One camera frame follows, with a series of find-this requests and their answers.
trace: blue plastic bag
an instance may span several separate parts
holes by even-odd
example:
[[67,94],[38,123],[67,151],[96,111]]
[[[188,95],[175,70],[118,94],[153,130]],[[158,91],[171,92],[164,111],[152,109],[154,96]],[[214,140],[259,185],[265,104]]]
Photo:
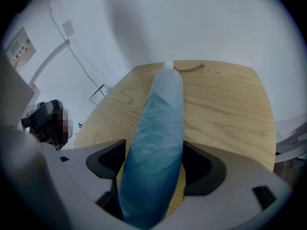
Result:
[[149,229],[161,221],[174,194],[184,138],[182,78],[156,74],[118,186],[124,221]]

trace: wire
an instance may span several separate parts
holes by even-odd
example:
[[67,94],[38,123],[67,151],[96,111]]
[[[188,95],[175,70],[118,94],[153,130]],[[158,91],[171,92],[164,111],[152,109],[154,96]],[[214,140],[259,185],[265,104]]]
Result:
[[[57,26],[57,24],[55,23],[53,17],[52,17],[52,10],[50,8],[50,17],[53,21],[53,23],[56,25],[59,33],[61,34],[61,36],[63,37],[64,39],[64,42],[67,44],[67,47],[70,49],[71,53],[73,54],[73,56],[75,56],[75,54],[73,53],[73,51],[71,50],[71,47],[69,47],[69,44],[67,43],[66,39],[64,38],[63,34],[61,33],[59,27]],[[84,69],[83,65],[81,64],[81,62],[78,60],[78,58],[75,56],[76,60],[79,62],[80,66],[82,67],[83,71],[85,72],[85,74],[88,76],[88,78],[93,82],[93,84],[97,87],[97,89],[102,93],[101,89],[98,87],[98,85],[93,81],[93,79],[91,79],[91,77],[87,74],[86,70]]]

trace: sign on wall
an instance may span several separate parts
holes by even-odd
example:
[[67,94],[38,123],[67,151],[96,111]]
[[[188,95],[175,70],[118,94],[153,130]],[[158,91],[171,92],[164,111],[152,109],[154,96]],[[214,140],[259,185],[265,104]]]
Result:
[[35,53],[35,49],[24,28],[14,36],[5,51],[10,63],[18,72]]

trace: wooden tabletop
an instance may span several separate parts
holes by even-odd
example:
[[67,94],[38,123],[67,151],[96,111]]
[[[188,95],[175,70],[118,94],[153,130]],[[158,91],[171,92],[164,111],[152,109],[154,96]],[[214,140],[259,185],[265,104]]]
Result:
[[[217,61],[174,61],[183,79],[185,140],[239,153],[270,171],[275,159],[275,129],[268,96],[256,72],[248,67]],[[156,72],[163,63],[134,68],[94,109],[80,130],[74,148],[126,139],[126,155]],[[168,214],[181,203],[185,172]]]

